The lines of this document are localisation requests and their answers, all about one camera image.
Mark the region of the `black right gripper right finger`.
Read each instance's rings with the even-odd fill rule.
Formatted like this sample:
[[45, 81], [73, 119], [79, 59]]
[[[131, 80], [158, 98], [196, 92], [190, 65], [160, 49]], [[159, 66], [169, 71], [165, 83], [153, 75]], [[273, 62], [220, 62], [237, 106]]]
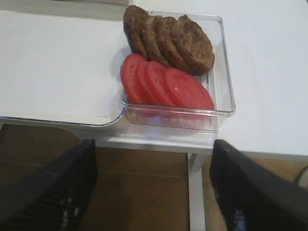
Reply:
[[306, 231], [308, 191], [215, 140], [210, 180], [229, 231]]

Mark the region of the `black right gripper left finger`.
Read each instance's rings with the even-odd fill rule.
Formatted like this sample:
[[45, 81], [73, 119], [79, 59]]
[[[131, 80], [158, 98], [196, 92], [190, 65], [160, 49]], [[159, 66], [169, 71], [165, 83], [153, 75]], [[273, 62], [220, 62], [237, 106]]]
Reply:
[[95, 141], [83, 140], [36, 172], [0, 187], [2, 231], [77, 231], [98, 178]]

